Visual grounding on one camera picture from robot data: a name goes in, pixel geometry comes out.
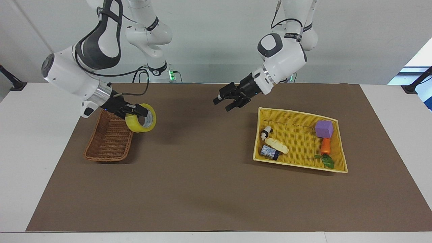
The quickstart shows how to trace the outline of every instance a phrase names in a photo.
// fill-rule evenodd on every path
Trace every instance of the white wall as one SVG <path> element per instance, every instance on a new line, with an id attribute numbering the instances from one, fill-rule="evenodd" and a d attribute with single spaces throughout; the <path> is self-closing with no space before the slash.
<path id="1" fill-rule="evenodd" d="M 42 81 L 39 68 L 50 50 L 74 44 L 97 23 L 85 0 L 3 1 L 8 4 L 0 10 L 0 36 L 6 33 L 9 40 L 1 39 L 0 60 L 30 82 Z M 173 30 L 172 43 L 162 48 L 185 82 L 238 82 L 261 63 L 256 46 L 270 31 L 276 3 L 158 0 L 153 6 Z M 321 0 L 314 19 L 318 46 L 308 53 L 297 82 L 387 84 L 431 38 L 431 10 L 430 0 Z M 122 60 L 105 73 L 146 62 L 122 38 Z"/>

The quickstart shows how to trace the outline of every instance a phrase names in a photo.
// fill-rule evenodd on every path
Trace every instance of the purple block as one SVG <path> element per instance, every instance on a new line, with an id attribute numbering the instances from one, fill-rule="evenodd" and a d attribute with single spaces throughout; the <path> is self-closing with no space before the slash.
<path id="1" fill-rule="evenodd" d="M 331 121 L 318 121 L 315 125 L 315 133 L 317 137 L 331 138 L 333 134 L 333 124 Z"/>

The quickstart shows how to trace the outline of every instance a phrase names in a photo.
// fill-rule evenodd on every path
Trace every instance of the roll of tape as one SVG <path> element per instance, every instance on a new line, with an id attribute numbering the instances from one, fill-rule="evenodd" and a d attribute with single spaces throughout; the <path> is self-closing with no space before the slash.
<path id="1" fill-rule="evenodd" d="M 156 113 L 153 107 L 148 104 L 140 104 L 140 106 L 149 110 L 151 117 L 147 116 L 146 122 L 141 125 L 138 121 L 137 115 L 126 114 L 125 121 L 127 127 L 133 132 L 147 132 L 151 131 L 156 125 Z"/>

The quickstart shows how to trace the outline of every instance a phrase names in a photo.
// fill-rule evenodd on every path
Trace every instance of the basket rim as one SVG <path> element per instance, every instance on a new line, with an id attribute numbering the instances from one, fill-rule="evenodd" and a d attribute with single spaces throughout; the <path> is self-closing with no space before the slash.
<path id="1" fill-rule="evenodd" d="M 336 120 L 334 118 L 330 118 L 330 117 L 322 116 L 322 115 L 317 115 L 317 114 L 312 114 L 312 113 L 307 113 L 307 112 L 299 112 L 299 111 L 293 111 L 293 110 L 259 107 L 258 108 L 258 116 L 257 116 L 258 117 L 258 121 L 257 121 L 257 135 L 256 135 L 256 138 L 255 138 L 255 144 L 254 144 L 254 154 L 252 156 L 252 159 L 254 161 L 274 163 L 274 164 L 281 164 L 281 165 L 288 165 L 288 166 L 295 166 L 295 167 L 308 168 L 308 169 L 324 170 L 324 171 L 330 171 L 330 172 L 335 172 L 335 173 L 348 173 L 348 167 L 346 165 L 345 153 L 343 151 L 343 146 L 342 146 L 342 138 L 339 140 L 339 145 L 340 145 L 340 151 L 341 151 L 341 154 L 342 154 L 344 170 L 327 169 L 327 168 L 316 168 L 316 167 L 311 167 L 311 166 L 303 166 L 303 165 L 297 165 L 297 164 L 292 164 L 292 163 L 283 163 L 283 162 L 274 161 L 274 160 L 263 160 L 263 159 L 257 158 L 255 155 L 257 154 L 257 145 L 258 145 L 258 140 L 259 140 L 259 136 L 260 136 L 260 116 L 261 116 L 260 111 L 261 110 L 273 110 L 273 111 L 282 111 L 282 112 L 292 112 L 292 113 L 304 114 L 304 115 L 313 115 L 315 117 L 320 117 L 320 118 L 324 118 L 324 119 L 327 119 L 327 120 L 334 121 L 336 123 L 336 126 L 337 126 L 337 129 L 336 129 L 337 134 L 339 135 L 339 137 L 341 137 L 340 136 L 340 130 L 339 130 L 339 122 L 338 122 L 338 120 Z"/>

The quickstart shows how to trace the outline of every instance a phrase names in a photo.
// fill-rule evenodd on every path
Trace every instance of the brown table mat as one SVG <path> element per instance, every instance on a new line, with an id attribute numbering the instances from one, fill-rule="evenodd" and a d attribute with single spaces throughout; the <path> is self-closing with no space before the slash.
<path id="1" fill-rule="evenodd" d="M 158 121 L 134 135 L 121 164 L 83 159 L 98 116 L 81 118 L 27 231 L 432 230 L 359 85 L 280 84 L 230 112 L 212 103 L 222 86 L 150 84 L 144 97 L 128 96 L 152 105 Z M 253 161 L 259 106 L 338 119 L 348 173 Z"/>

